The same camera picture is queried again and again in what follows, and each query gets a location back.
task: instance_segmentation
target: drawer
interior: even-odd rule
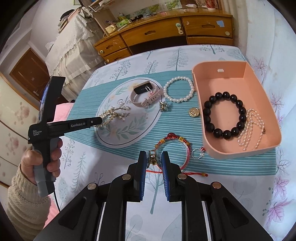
[[[182,17],[187,36],[217,36],[232,38],[232,18],[216,16]]]
[[[114,53],[118,50],[126,48],[125,43],[122,41],[121,37],[119,35],[116,35],[99,45],[95,46],[98,53],[104,57],[108,54]]]
[[[121,34],[121,37],[127,46],[173,36],[184,36],[184,30],[180,18],[169,18],[147,23]]]
[[[115,53],[109,54],[107,56],[104,57],[104,60],[109,64],[112,63],[114,61],[126,58],[131,56],[129,50],[127,48],[119,50]]]
[[[220,45],[233,45],[233,39],[223,37],[187,37],[188,44],[220,44]]]

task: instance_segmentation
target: wooden door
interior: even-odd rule
[[[50,79],[46,64],[31,48],[15,65],[10,76],[38,101],[41,100],[44,88]],[[61,95],[58,103],[66,102],[68,101]]]

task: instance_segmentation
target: pink watch strap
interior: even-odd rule
[[[131,93],[131,102],[137,106],[137,107],[147,107],[148,105],[152,104],[153,102],[155,102],[162,94],[163,94],[163,89],[160,88],[157,85],[155,85],[154,83],[150,82],[152,87],[153,87],[153,94],[147,99],[145,99],[143,102],[135,102],[135,97],[136,97],[136,93],[133,90]]]

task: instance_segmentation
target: smartwatch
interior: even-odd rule
[[[145,98],[143,102],[136,102],[136,96],[149,92],[148,98]],[[134,87],[131,93],[131,102],[137,107],[147,107],[155,102],[163,94],[163,89],[159,88],[156,84],[150,81],[146,81]]]

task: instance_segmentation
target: black bead bracelet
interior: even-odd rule
[[[232,103],[235,103],[236,107],[239,109],[239,121],[236,125],[236,127],[233,127],[230,130],[225,130],[222,131],[219,128],[215,129],[214,124],[211,123],[211,118],[210,118],[210,114],[211,114],[211,108],[213,106],[213,104],[215,104],[217,102],[217,100],[230,100]],[[239,99],[237,99],[236,95],[230,95],[228,92],[217,92],[215,94],[215,96],[210,96],[209,100],[207,100],[204,103],[204,109],[202,110],[203,113],[203,117],[204,117],[204,123],[205,123],[205,129],[207,132],[213,132],[214,137],[216,138],[220,138],[223,136],[223,138],[225,140],[229,140],[231,137],[237,137],[240,133],[241,130],[244,129],[244,124],[247,121],[247,117],[246,117],[246,108],[243,107],[243,102]]]

